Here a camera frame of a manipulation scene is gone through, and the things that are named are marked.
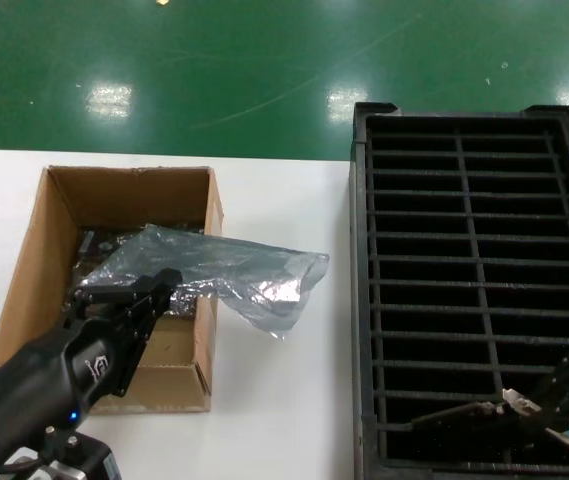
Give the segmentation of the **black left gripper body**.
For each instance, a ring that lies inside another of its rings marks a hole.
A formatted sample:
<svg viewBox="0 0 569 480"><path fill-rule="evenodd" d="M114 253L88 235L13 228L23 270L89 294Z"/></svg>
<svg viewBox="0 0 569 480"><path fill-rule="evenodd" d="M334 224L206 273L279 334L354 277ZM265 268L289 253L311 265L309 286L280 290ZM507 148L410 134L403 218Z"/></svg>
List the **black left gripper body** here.
<svg viewBox="0 0 569 480"><path fill-rule="evenodd" d="M108 395L122 395L145 335L89 321L26 343L0 367L0 464L21 447L40 450L46 429L71 431Z"/></svg>

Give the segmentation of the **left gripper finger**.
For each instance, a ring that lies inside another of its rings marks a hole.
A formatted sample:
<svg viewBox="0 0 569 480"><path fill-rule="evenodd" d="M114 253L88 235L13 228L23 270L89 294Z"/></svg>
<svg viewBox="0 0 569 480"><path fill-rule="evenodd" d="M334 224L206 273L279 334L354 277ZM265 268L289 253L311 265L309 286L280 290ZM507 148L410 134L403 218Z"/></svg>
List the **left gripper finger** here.
<svg viewBox="0 0 569 480"><path fill-rule="evenodd" d="M66 317L139 320L147 314L157 318L168 306L169 270L165 269L154 275L142 275L127 284L111 280L105 285L76 287L66 303Z"/></svg>
<svg viewBox="0 0 569 480"><path fill-rule="evenodd" d="M126 394L155 325L170 309L171 296L181 282L179 270L163 269L153 276L143 275L126 287L132 300L125 309L121 330L121 366L115 376L114 395Z"/></svg>

